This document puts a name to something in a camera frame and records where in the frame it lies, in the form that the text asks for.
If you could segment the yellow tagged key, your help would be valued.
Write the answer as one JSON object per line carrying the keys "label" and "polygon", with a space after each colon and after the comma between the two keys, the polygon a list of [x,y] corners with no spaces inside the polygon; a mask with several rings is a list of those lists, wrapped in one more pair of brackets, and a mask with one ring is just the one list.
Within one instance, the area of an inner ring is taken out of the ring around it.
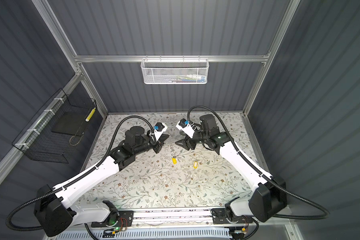
{"label": "yellow tagged key", "polygon": [[177,160],[177,156],[172,156],[172,162],[174,165],[177,164],[178,160]]}

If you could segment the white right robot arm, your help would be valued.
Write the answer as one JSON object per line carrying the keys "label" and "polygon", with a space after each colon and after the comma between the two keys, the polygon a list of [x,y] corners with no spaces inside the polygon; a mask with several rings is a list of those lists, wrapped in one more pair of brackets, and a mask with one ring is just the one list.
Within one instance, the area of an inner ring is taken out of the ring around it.
{"label": "white right robot arm", "polygon": [[245,179],[250,187],[250,199],[236,197],[225,205],[225,215],[229,221],[235,217],[250,216],[264,223],[287,206],[287,195],[274,187],[267,180],[273,176],[250,159],[237,143],[233,141],[228,130],[220,131],[212,114],[200,117],[200,124],[181,119],[176,127],[186,136],[176,145],[186,150],[194,150],[197,144],[203,144],[227,160]]}

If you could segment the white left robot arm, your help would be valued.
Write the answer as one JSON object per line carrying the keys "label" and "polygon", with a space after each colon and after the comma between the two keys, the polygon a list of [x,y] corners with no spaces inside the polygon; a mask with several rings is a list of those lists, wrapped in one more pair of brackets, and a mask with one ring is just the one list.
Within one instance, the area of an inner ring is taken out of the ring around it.
{"label": "white left robot arm", "polygon": [[62,190],[50,197],[36,202],[34,214],[48,237],[62,233],[68,227],[98,222],[107,227],[119,227],[121,224],[118,209],[108,200],[96,205],[79,206],[76,201],[87,191],[102,183],[106,178],[125,169],[136,160],[136,156],[153,150],[159,153],[164,142],[169,138],[165,132],[168,127],[163,123],[154,126],[156,144],[151,144],[150,131],[140,126],[131,127],[125,133],[125,139],[113,148],[104,162],[97,162],[93,168],[76,175],[74,182],[69,179],[54,186]]}

